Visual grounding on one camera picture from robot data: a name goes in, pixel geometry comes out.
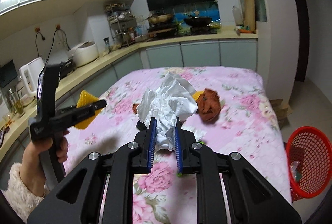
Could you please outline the fluffy white left sleeve forearm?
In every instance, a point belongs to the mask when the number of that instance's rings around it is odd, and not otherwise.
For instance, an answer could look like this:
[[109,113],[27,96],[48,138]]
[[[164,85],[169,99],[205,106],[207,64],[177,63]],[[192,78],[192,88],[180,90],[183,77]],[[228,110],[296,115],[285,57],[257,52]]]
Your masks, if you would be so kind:
[[48,187],[44,186],[42,196],[34,195],[22,182],[20,178],[21,163],[14,163],[10,169],[8,187],[2,190],[7,202],[17,213],[21,220],[26,223],[31,212],[50,193]]

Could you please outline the person's left hand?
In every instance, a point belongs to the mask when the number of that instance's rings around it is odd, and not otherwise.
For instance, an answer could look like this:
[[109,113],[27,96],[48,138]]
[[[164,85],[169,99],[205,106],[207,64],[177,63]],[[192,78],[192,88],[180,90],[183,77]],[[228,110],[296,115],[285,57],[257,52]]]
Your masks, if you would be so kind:
[[31,141],[24,150],[22,165],[20,168],[20,179],[27,189],[35,196],[44,195],[46,177],[40,163],[39,155],[47,152],[53,144],[52,138],[46,140]]

